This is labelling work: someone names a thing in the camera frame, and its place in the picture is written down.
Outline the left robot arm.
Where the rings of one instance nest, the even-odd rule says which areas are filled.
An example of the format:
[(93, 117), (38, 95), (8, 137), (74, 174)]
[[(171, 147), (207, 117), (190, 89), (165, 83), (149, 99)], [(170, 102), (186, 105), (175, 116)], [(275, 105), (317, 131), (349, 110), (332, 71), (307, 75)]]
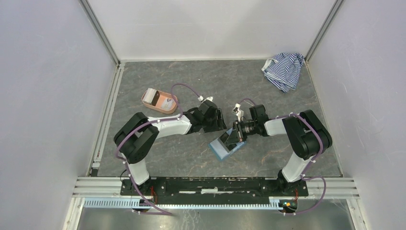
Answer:
[(222, 110), (210, 100), (174, 116), (148, 117), (138, 112), (115, 134), (115, 154), (129, 173), (132, 189), (138, 195), (145, 195), (150, 190), (145, 158), (157, 139), (222, 130), (226, 130)]

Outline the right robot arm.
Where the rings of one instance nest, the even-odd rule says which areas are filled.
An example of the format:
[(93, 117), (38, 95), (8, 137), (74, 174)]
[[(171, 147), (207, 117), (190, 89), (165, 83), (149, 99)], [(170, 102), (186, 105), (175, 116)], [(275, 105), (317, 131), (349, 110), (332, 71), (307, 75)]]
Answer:
[(233, 123), (231, 133), (223, 143), (227, 147), (234, 147), (251, 135), (286, 135), (293, 153), (278, 173), (276, 188), (281, 195), (288, 196), (296, 189), (295, 182), (304, 178), (309, 164), (315, 163), (316, 158), (332, 146), (332, 137), (312, 110), (275, 119), (269, 118), (262, 104), (250, 107), (249, 112), (251, 119), (246, 120), (241, 115), (239, 105), (235, 106), (234, 113), (238, 120)]

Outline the teal card holder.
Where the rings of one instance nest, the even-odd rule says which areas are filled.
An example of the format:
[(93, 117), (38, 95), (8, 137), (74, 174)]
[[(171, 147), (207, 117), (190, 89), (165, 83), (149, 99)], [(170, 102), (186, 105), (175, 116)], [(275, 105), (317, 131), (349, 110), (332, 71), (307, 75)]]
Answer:
[(216, 155), (219, 161), (226, 159), (246, 145), (246, 142), (238, 142), (236, 144), (226, 145), (225, 141), (231, 133), (232, 129), (229, 129), (220, 137), (216, 138), (208, 144), (209, 148)]

